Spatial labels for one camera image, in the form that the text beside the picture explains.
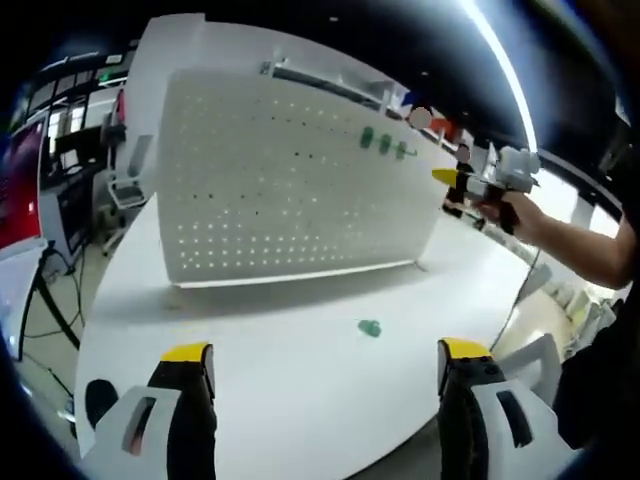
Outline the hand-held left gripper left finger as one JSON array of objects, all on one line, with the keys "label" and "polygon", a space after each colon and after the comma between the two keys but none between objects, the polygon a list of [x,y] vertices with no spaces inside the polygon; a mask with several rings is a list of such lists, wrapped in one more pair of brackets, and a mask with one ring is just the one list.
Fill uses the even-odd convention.
[{"label": "hand-held left gripper left finger", "polygon": [[166,352],[145,385],[119,394],[105,379],[85,390],[94,444],[88,479],[214,479],[217,417],[214,349],[207,342]]}]

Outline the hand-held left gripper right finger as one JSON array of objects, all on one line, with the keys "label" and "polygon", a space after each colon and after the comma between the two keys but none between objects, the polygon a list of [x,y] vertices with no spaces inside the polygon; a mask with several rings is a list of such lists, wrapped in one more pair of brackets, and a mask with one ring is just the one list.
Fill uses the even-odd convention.
[{"label": "hand-held left gripper right finger", "polygon": [[552,409],[561,375],[553,338],[496,360],[483,345],[438,343],[437,413],[444,479],[555,479],[579,455]]}]

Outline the person's right hand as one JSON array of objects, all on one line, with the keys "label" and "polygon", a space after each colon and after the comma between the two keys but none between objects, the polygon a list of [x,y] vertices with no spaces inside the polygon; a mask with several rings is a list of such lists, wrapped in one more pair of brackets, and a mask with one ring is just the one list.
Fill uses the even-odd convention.
[{"label": "person's right hand", "polygon": [[512,234],[518,239],[534,244],[540,237],[545,223],[545,214],[526,195],[517,191],[507,191],[499,201],[484,201],[476,205],[477,210],[489,221],[502,225],[503,214],[507,213],[507,220]]}]

